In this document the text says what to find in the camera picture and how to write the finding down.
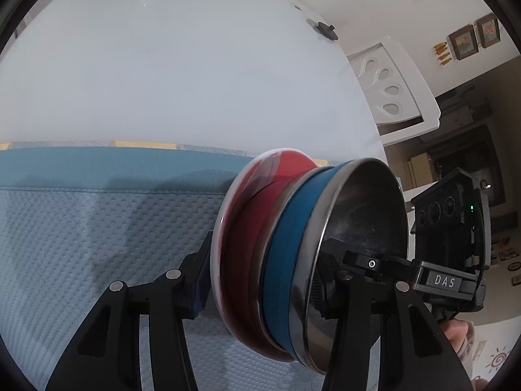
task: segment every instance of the chair backrest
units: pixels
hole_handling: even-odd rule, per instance
[[[433,131],[440,109],[429,86],[400,43],[384,37],[347,56],[376,124],[422,121],[381,136],[384,146]]]

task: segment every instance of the stainless steel bowl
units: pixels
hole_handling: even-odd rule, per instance
[[[377,159],[345,164],[328,182],[304,231],[291,287],[289,327],[299,361],[327,370],[336,320],[324,320],[310,304],[311,284],[322,242],[336,238],[352,251],[407,257],[407,214],[390,169]],[[340,262],[342,254],[334,255]]]

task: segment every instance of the quilted blue fabric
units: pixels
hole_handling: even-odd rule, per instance
[[[129,159],[140,166],[135,158]],[[0,155],[0,166],[5,168],[3,160]],[[20,169],[27,169],[25,176],[34,182],[28,166]],[[145,168],[137,171],[147,173]],[[46,173],[46,182],[50,176]],[[105,288],[117,279],[129,286],[150,282],[178,267],[213,228],[225,191],[221,187],[208,191],[208,181],[204,191],[148,192],[111,190],[110,181],[102,191],[17,189],[1,182],[0,335],[40,391]],[[321,375],[299,363],[266,359],[239,343],[227,331],[211,297],[201,315],[185,321],[184,327],[201,391],[321,388]],[[143,390],[152,391],[146,316],[140,336]],[[375,383],[373,372],[370,387]]]

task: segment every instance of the yellow stripe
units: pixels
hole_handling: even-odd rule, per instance
[[[329,162],[323,159],[313,159],[313,161],[319,166],[329,166]]]
[[[150,143],[147,141],[116,141],[116,147],[137,147],[140,149],[177,150],[177,144]]]

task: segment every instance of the blue band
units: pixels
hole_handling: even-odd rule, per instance
[[[267,250],[262,283],[266,326],[272,338],[295,358],[288,317],[300,242],[318,198],[341,166],[317,173],[301,186],[282,213]]]

